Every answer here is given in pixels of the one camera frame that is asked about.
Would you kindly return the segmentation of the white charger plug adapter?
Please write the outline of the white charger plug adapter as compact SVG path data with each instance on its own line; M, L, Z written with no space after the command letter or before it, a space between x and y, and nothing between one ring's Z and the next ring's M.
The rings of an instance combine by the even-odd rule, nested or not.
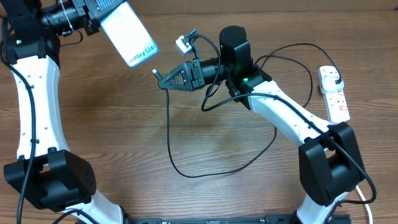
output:
M340 91L344 86L344 81L340 80L338 77L321 77L320 79L320 90L323 94Z

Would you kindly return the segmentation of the smartphone with light blue screen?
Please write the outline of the smartphone with light blue screen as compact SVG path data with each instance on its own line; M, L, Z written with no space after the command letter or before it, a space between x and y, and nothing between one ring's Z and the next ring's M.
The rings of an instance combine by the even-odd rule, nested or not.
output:
M159 51L128 2L121 3L100 24L129 67L138 66Z

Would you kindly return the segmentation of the white power strip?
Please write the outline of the white power strip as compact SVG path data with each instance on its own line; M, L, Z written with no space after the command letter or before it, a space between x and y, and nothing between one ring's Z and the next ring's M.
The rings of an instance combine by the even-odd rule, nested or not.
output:
M338 77L340 79L336 68L329 65L321 66L318 69L319 84L321 77ZM322 95L325 104L326 115L331 124L338 124L340 122L347 122L350 120L348 105L343 89L330 94L322 93Z

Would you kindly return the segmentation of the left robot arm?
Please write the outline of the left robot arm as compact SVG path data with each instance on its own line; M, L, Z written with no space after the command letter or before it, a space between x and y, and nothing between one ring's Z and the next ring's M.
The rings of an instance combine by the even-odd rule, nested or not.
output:
M58 102L60 36L92 35L119 1L3 1L1 61L15 78L20 116L17 160L4 166L9 185L30 202L83 223L129 223L96 186L90 163L70 152Z

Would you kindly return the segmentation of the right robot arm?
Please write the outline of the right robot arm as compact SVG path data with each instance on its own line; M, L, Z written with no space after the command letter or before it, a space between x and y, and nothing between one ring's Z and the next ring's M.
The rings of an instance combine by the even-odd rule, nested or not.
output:
M159 87L212 92L225 82L232 101L268 119L297 147L303 203L294 213L266 215L261 223L350 223L349 215L335 211L348 201L348 193L369 179L353 129L346 122L321 119L287 96L253 60L243 27L225 27L219 40L215 58L196 56L182 63L158 76Z

